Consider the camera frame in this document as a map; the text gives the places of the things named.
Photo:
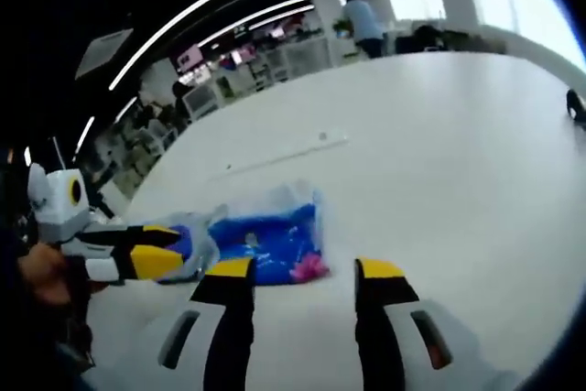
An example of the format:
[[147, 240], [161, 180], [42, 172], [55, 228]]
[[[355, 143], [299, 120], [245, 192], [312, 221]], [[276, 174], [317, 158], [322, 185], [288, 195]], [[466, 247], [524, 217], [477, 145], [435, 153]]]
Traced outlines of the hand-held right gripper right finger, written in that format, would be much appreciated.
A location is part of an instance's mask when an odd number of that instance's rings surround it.
[[439, 303], [421, 299], [398, 266], [360, 257], [354, 280], [365, 390], [504, 388], [477, 337]]

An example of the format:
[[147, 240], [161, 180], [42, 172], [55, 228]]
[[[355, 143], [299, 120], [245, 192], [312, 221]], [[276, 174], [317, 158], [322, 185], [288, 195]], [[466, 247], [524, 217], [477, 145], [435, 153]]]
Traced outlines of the person's left hand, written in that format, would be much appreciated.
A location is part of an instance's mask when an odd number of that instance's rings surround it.
[[65, 306], [71, 302], [65, 277], [66, 261], [60, 251], [37, 243], [27, 255], [18, 258], [18, 266], [22, 278], [39, 301], [50, 306]]

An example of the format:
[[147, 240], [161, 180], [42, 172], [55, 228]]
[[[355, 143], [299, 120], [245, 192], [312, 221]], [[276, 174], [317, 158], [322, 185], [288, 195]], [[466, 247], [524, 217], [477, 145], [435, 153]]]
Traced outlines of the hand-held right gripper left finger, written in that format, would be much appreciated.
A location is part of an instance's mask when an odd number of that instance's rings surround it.
[[244, 390], [255, 260], [217, 263], [189, 301], [149, 323], [123, 357], [124, 390]]

